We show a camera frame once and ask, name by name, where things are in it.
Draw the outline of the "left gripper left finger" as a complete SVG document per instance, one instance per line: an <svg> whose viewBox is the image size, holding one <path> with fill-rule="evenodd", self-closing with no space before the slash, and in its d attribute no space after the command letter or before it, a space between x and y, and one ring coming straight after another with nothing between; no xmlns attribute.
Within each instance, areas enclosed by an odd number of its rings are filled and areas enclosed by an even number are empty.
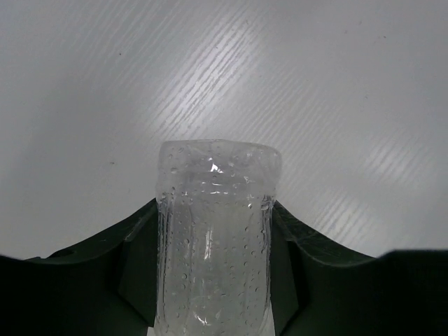
<svg viewBox="0 0 448 336"><path fill-rule="evenodd" d="M158 210L47 258L1 257L2 335L146 335L157 301Z"/></svg>

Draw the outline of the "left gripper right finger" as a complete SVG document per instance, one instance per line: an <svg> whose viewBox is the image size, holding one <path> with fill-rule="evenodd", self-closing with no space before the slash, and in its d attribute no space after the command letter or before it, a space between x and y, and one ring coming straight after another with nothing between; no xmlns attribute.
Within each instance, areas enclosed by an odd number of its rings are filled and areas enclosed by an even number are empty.
<svg viewBox="0 0 448 336"><path fill-rule="evenodd" d="M446 335L447 252L351 250L272 211L271 304L277 335Z"/></svg>

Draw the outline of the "long clear bottle white cap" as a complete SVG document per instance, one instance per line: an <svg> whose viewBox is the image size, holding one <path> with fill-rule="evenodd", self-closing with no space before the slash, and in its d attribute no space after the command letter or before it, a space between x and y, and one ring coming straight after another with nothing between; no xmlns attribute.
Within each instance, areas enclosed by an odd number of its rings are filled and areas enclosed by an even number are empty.
<svg viewBox="0 0 448 336"><path fill-rule="evenodd" d="M156 335L263 335L278 150L167 141L158 162Z"/></svg>

